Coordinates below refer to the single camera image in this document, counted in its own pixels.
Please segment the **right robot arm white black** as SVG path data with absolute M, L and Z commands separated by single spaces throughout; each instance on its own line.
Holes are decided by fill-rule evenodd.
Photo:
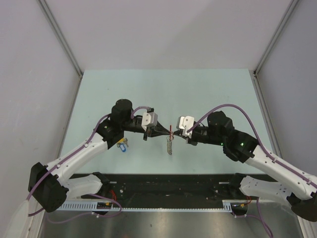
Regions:
M 224 112 L 207 116 L 208 125 L 201 126 L 191 116 L 180 116 L 176 134 L 188 144 L 219 145 L 232 161 L 245 163 L 274 179 L 273 182 L 236 174 L 229 183 L 229 195 L 262 197 L 285 205 L 299 217 L 317 220 L 317 178 L 293 166 L 267 150 L 258 138 L 236 130 Z

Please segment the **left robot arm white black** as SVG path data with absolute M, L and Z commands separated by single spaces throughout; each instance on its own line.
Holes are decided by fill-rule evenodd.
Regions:
M 50 213 L 68 199 L 88 194 L 106 197 L 110 185 L 102 173 L 94 172 L 81 178 L 72 176 L 94 157 L 116 145 L 126 131 L 140 133 L 144 140 L 169 135 L 169 131 L 158 122 L 154 109 L 143 108 L 146 112 L 136 116 L 131 101 L 118 100 L 111 113 L 97 122 L 92 134 L 79 146 L 46 165 L 36 163 L 31 168 L 27 199 L 34 197 Z

